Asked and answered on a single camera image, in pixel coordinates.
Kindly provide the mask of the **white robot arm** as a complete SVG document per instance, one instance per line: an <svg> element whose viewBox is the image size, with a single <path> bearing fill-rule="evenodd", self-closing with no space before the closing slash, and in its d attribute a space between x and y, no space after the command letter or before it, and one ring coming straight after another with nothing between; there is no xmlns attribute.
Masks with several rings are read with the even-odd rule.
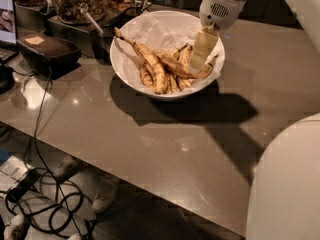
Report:
<svg viewBox="0 0 320 240"><path fill-rule="evenodd" d="M285 0L320 48L320 0ZM202 0L194 60L212 51L211 32L234 24L246 0ZM269 143L250 190L245 240L320 240L320 114L292 122Z"/></svg>

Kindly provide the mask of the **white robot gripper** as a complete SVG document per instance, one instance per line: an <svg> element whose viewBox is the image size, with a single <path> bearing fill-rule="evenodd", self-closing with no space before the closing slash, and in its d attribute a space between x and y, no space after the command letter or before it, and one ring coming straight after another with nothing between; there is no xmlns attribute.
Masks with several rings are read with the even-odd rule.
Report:
<svg viewBox="0 0 320 240"><path fill-rule="evenodd" d="M242 11L246 0L202 0L199 18L203 27L198 31L190 57L190 66L199 69L213 51L219 33L232 26Z"/></svg>

